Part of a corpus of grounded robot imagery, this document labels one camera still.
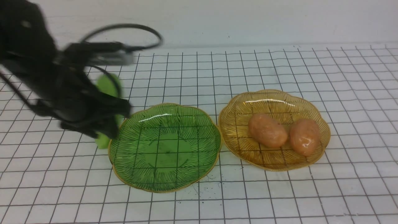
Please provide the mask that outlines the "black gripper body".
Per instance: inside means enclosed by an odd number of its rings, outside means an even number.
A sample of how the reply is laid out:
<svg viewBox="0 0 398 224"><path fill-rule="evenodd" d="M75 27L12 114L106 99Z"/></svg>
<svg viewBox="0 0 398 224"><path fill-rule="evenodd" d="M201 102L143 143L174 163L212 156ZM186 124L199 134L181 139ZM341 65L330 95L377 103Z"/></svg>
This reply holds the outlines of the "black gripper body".
<svg viewBox="0 0 398 224"><path fill-rule="evenodd" d="M94 122L108 117L127 117L130 103L101 92L82 70L67 67L35 68L30 88L38 96L30 109L38 116L52 117L61 128L94 131Z"/></svg>

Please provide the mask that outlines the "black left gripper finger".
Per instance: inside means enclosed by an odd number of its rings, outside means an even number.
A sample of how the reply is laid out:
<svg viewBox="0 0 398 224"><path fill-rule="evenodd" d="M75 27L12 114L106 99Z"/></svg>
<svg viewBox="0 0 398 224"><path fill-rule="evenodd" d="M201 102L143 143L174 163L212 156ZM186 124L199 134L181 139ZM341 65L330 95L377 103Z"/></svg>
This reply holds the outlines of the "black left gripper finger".
<svg viewBox="0 0 398 224"><path fill-rule="evenodd" d="M117 117L108 117L94 122L94 131L96 133L95 139L107 137L114 139L118 136L118 122L120 119Z"/></svg>

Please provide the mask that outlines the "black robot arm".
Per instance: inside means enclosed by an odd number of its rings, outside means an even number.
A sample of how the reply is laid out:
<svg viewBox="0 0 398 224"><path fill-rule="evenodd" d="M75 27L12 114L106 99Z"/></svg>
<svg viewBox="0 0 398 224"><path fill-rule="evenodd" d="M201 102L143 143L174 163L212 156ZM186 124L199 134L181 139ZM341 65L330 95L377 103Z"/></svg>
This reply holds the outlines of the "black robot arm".
<svg viewBox="0 0 398 224"><path fill-rule="evenodd" d="M97 138L118 136L116 116L128 116L131 105L117 95L101 92L86 76L90 52L73 48L59 52L37 4L27 0L1 1L1 64L37 96L31 104L11 89L38 116L58 119L61 128Z"/></svg>

